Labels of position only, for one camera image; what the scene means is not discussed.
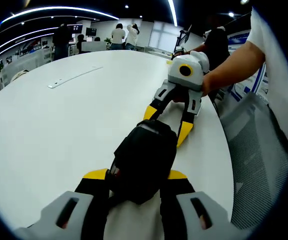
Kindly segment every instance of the hand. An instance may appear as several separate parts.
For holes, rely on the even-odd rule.
[[[174,56],[174,58],[175,58],[175,57],[177,57],[177,56],[181,56],[181,55],[183,55],[183,54],[182,54],[181,51],[179,51],[179,52],[175,53],[173,56]]]

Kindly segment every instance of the black shirt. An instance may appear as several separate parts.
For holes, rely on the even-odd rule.
[[[53,43],[55,46],[69,44],[69,41],[72,39],[72,34],[67,26],[60,26],[54,36]]]
[[[229,40],[223,29],[212,30],[205,43],[205,54],[209,60],[209,70],[212,71],[221,65],[229,56]]]

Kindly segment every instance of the mesh chair back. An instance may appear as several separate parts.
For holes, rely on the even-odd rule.
[[[231,222],[258,225],[288,176],[288,142],[274,114],[253,92],[220,118],[231,155],[234,203]]]

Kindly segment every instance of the window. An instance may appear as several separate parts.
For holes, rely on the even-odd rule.
[[[182,29],[173,24],[155,21],[148,46],[172,53]]]

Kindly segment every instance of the ceiling light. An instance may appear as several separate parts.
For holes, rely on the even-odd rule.
[[[35,36],[35,37],[30,38],[30,39],[27,39],[27,40],[24,40],[24,41],[20,41],[20,42],[14,44],[13,46],[10,46],[10,47],[6,48],[5,50],[1,51],[1,52],[0,52],[0,55],[1,55],[2,53],[4,53],[5,51],[7,51],[7,50],[9,50],[9,49],[11,49],[11,48],[19,45],[19,44],[22,44],[22,43],[24,43],[24,42],[30,41],[30,40],[32,40],[32,39],[37,39],[37,38],[41,38],[41,37],[48,36],[48,35],[52,35],[52,34],[54,34],[54,33],[48,33],[48,34],[44,34],[44,35],[41,35],[41,36]]]
[[[66,10],[84,11],[84,12],[89,12],[89,13],[94,13],[94,14],[100,14],[100,15],[103,15],[103,16],[106,16],[106,17],[109,17],[109,18],[112,18],[112,19],[119,20],[119,18],[116,17],[116,16],[112,16],[112,15],[106,14],[104,12],[95,11],[95,10],[87,9],[87,8],[74,7],[74,6],[44,6],[44,7],[33,8],[33,9],[30,9],[30,10],[26,10],[26,11],[21,11],[21,12],[15,14],[13,16],[10,16],[10,17],[4,19],[1,22],[1,24],[5,23],[6,21],[8,21],[10,19],[16,18],[18,16],[25,15],[25,14],[34,13],[34,12],[38,12],[38,11],[44,11],[44,10],[55,10],[55,9],[56,10],[66,9]]]
[[[174,26],[177,27],[178,26],[178,20],[176,19],[176,13],[175,13],[175,7],[174,7],[173,0],[168,0],[168,3],[169,3],[170,11],[172,12]]]
[[[37,31],[32,31],[32,32],[26,33],[26,34],[21,35],[21,36],[17,36],[16,38],[13,38],[12,40],[9,40],[9,41],[3,43],[0,46],[0,48],[5,46],[6,44],[9,44],[10,42],[13,42],[16,39],[21,39],[22,37],[25,37],[25,36],[30,35],[30,34],[35,34],[35,33],[41,32],[41,31],[52,30],[52,29],[58,29],[58,27],[56,26],[56,27],[45,28],[45,29],[41,29],[41,30],[37,30]]]

